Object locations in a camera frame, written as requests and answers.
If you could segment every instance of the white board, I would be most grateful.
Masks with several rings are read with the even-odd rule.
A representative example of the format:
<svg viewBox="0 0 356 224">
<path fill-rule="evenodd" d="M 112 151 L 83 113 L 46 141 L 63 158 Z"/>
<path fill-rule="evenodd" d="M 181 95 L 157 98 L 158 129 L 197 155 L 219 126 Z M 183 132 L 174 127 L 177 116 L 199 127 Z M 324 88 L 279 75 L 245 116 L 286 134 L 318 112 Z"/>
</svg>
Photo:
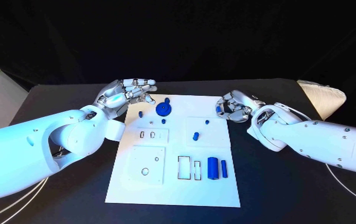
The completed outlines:
<svg viewBox="0 0 356 224">
<path fill-rule="evenodd" d="M 171 114 L 160 117 L 155 113 L 157 105 L 129 105 L 105 202 L 239 207 L 226 120 L 214 113 L 214 103 L 220 97 L 181 95 L 151 95 L 151 97 L 157 104 L 168 97 Z M 142 111 L 142 118 L 138 117 L 138 111 Z M 157 129 L 161 137 L 167 134 L 167 142 L 164 138 L 141 139 L 139 129 L 147 129 L 148 133 Z M 193 140 L 194 132 L 199 132 L 197 141 Z M 150 175 L 150 169 L 147 176 L 137 172 L 132 175 L 134 146 L 164 148 L 161 184 L 141 180 Z M 190 157 L 190 180 L 178 179 L 178 156 Z M 219 159 L 217 180 L 207 179 L 207 157 Z M 226 160 L 227 178 L 222 177 L 220 160 Z M 200 161 L 200 180 L 194 180 L 194 161 Z"/>
</svg>

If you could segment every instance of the circular hole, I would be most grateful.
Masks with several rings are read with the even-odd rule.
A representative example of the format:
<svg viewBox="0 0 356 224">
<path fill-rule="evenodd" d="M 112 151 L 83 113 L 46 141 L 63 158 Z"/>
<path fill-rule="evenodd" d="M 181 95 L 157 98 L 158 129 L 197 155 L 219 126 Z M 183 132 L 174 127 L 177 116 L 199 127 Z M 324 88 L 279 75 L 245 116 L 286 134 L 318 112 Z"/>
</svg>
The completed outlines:
<svg viewBox="0 0 356 224">
<path fill-rule="evenodd" d="M 148 174 L 148 169 L 144 168 L 144 169 L 142 169 L 142 176 L 145 176 L 147 174 Z"/>
</svg>

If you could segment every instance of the cable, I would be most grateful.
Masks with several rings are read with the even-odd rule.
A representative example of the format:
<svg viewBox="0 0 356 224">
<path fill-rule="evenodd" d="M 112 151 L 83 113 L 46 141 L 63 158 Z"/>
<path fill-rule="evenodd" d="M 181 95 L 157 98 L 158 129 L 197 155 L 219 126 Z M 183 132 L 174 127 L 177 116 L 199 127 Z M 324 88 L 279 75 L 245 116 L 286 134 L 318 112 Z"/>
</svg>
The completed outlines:
<svg viewBox="0 0 356 224">
<path fill-rule="evenodd" d="M 33 197 L 30 198 L 30 200 L 27 201 L 27 203 L 23 205 L 23 207 L 17 210 L 17 212 L 1 222 L 1 224 L 4 224 L 15 215 L 17 213 L 24 209 L 24 207 L 28 205 L 28 203 L 31 202 L 33 198 L 37 196 L 43 186 L 46 185 L 46 181 L 47 181 L 47 178 L 44 179 L 44 182 L 43 182 L 43 185 L 40 186 L 40 189 L 39 191 L 36 192 L 36 194 L 33 195 Z"/>
<path fill-rule="evenodd" d="M 340 180 L 338 180 L 338 178 L 335 177 L 335 175 L 333 174 L 333 172 L 331 172 L 331 169 L 330 169 L 330 167 L 328 167 L 328 165 L 325 164 L 325 167 L 327 167 L 327 169 L 328 169 L 328 171 L 330 171 L 330 173 L 331 173 L 331 175 L 334 176 L 334 178 L 335 178 L 335 180 L 337 180 L 337 182 L 340 183 L 340 185 L 348 190 L 348 188 L 343 185 L 343 183 L 340 182 Z"/>
<path fill-rule="evenodd" d="M 20 200 L 34 191 L 34 189 L 39 187 L 39 185 L 43 183 L 43 181 L 44 181 L 46 179 L 41 179 L 41 181 L 37 183 L 37 185 L 36 185 L 36 187 L 28 191 L 28 193 L 10 205 L 10 206 L 7 206 L 1 211 L 0 211 L 0 213 L 3 212 L 3 211 L 5 211 L 14 204 L 17 204 L 18 202 L 20 202 Z"/>
</svg>

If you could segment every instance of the table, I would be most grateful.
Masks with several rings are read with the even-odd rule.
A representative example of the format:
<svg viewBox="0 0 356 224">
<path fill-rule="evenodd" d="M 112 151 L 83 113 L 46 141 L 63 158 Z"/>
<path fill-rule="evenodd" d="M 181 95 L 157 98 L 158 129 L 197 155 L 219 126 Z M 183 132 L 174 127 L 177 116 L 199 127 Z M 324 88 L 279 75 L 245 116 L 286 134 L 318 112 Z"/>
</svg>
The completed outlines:
<svg viewBox="0 0 356 224">
<path fill-rule="evenodd" d="M 30 90 L 11 124 L 90 104 L 105 84 L 39 85 Z M 249 90 L 268 104 L 281 102 L 318 119 L 292 80 L 158 82 L 157 94 L 222 96 Z M 8 223 L 348 223 L 356 220 L 354 196 L 322 163 L 289 147 L 268 150 L 248 134 L 249 124 L 227 123 L 240 208 L 105 203 L 116 146 L 99 150 L 50 176 L 37 197 Z M 337 176 L 356 173 L 331 168 Z M 0 209 L 28 191 L 0 199 Z M 0 221 L 18 209 L 1 214 Z"/>
</svg>

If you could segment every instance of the robotic arm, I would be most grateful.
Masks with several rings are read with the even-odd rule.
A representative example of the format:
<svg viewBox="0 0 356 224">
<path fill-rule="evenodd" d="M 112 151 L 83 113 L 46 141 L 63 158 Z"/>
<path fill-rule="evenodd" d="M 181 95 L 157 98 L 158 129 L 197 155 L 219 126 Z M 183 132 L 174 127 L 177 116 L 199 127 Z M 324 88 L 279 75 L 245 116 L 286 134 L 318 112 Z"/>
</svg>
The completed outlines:
<svg viewBox="0 0 356 224">
<path fill-rule="evenodd" d="M 147 91 L 154 80 L 115 80 L 101 90 L 92 105 L 0 129 L 0 197 L 27 188 L 90 155 L 103 138 L 119 141 L 124 123 L 112 120 L 129 104 L 154 104 Z M 63 148 L 52 155 L 47 138 Z"/>
<path fill-rule="evenodd" d="M 224 112 L 223 104 L 232 113 Z M 253 95 L 237 90 L 219 99 L 214 107 L 217 116 L 237 123 L 250 117 L 246 132 L 272 151 L 288 145 L 307 158 L 356 171 L 356 128 L 309 120 L 281 103 L 265 105 Z"/>
</svg>

